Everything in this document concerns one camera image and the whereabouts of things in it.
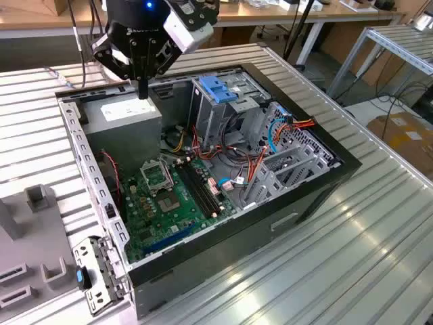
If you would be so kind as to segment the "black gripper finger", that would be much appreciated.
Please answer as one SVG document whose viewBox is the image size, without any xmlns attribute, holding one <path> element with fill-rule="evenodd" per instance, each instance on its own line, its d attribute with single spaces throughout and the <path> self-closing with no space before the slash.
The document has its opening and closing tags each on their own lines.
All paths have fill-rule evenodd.
<svg viewBox="0 0 433 325">
<path fill-rule="evenodd" d="M 148 98 L 149 80 L 163 75 L 179 58 L 182 51 L 168 39 L 152 39 L 143 61 L 142 98 Z"/>
<path fill-rule="evenodd" d="M 129 80 L 143 98 L 143 68 L 137 42 L 126 33 L 106 33 L 91 45 L 94 58 L 120 79 Z"/>
</svg>

